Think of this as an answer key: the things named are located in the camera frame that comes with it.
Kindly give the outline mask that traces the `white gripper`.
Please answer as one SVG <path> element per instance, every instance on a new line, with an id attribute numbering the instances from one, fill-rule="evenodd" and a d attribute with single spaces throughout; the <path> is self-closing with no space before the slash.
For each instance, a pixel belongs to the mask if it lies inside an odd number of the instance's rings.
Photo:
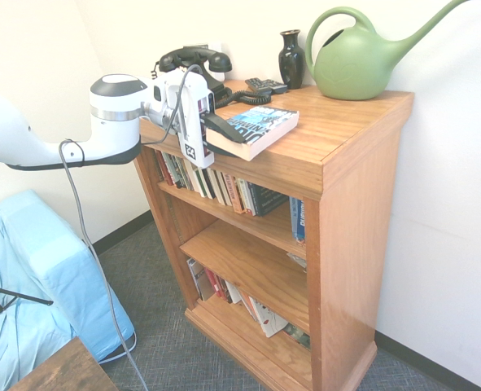
<path id="1" fill-rule="evenodd" d="M 202 75 L 196 72 L 179 72 L 179 77 L 181 80 L 177 82 L 177 86 L 182 87 L 179 88 L 181 102 L 177 114 L 181 123 L 178 133 L 181 152 L 194 165 L 205 169 L 214 162 L 214 153 L 204 146 L 205 126 L 235 143 L 244 143 L 245 138 L 226 120 L 210 112 L 211 91 Z M 213 151 L 222 156 L 237 157 L 217 146 L 213 147 Z"/>

